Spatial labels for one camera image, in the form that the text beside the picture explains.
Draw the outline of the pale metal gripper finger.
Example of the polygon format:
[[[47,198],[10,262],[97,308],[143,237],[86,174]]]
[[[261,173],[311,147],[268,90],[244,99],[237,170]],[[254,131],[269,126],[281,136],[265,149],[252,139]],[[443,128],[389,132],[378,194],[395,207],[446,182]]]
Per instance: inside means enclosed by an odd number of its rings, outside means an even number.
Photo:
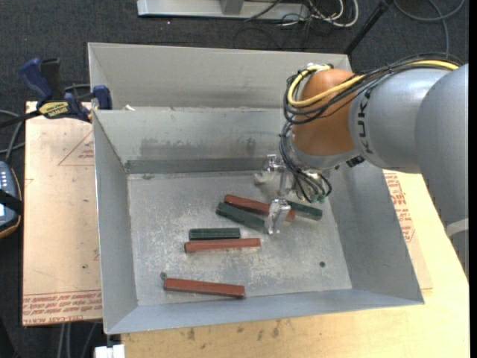
[[[291,210],[290,204],[285,199],[277,199],[274,215],[274,232],[279,233]]]
[[[277,226],[278,215],[280,211],[279,199],[274,199],[268,209],[268,218],[266,221],[266,228],[268,234],[279,233],[279,227]]]

